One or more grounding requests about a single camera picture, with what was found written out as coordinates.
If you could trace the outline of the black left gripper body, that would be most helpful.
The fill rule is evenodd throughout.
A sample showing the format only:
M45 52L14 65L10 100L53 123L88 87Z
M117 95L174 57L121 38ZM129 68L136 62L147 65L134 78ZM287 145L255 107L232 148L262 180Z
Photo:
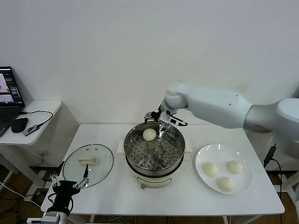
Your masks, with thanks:
M80 192L75 181L62 180L56 186L53 186L54 193L49 195L49 199L55 196L54 202L49 207L49 212L70 213L74 207L73 196Z

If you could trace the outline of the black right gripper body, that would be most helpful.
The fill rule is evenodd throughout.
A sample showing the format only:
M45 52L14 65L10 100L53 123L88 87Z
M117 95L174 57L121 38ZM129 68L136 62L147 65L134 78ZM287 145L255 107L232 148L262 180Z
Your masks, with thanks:
M171 123L171 112L166 110L162 105L158 107L157 111L151 112L151 117L154 121L159 123Z

